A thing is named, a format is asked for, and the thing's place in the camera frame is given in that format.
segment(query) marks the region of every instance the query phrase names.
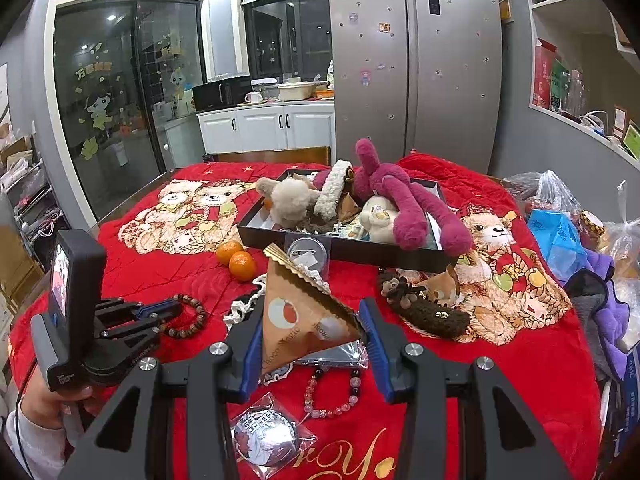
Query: cup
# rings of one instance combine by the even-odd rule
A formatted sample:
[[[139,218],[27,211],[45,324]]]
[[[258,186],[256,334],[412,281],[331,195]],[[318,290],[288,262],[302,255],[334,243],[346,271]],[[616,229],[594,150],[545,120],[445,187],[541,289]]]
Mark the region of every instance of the cup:
[[[260,92],[249,92],[244,96],[245,103],[251,103],[253,105],[260,104],[263,101],[262,94]]]

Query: human hand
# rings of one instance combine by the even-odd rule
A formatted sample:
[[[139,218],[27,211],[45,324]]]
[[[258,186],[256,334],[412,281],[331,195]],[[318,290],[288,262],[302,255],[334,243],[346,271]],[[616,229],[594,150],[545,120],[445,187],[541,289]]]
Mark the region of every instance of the human hand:
[[[48,430],[62,428],[62,404],[90,399],[94,391],[91,386],[62,392],[49,391],[40,368],[35,367],[22,398],[22,414],[33,424]]]

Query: person's arm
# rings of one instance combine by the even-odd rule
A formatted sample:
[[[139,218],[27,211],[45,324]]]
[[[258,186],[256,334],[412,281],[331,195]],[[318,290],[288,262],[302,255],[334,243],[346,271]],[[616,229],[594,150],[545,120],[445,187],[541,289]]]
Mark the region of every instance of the person's arm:
[[[58,478],[65,465],[62,404],[87,399],[92,393],[90,386],[64,394],[50,392],[36,367],[20,401],[20,413],[17,417],[20,442],[34,480]],[[9,414],[3,436],[12,453],[25,468],[16,435],[15,415],[15,412]]]

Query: microwave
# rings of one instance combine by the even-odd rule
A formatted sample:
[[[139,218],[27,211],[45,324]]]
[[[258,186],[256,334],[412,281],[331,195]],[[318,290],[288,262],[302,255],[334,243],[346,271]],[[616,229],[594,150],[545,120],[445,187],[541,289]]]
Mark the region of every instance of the microwave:
[[[232,108],[244,103],[244,96],[251,91],[251,76],[227,77],[204,85],[194,86],[193,105],[197,112]]]

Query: orange fruit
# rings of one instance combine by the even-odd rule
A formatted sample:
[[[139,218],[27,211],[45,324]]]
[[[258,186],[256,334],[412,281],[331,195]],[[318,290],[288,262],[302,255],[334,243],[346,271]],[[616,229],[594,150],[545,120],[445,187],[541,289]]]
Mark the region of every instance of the orange fruit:
[[[256,269],[254,259],[246,251],[238,251],[229,260],[229,271],[239,282],[252,280]]]
[[[228,266],[231,257],[236,254],[238,251],[244,251],[244,247],[240,242],[236,242],[235,240],[229,240],[228,242],[224,242],[220,244],[216,249],[216,256],[218,257],[218,261]]]

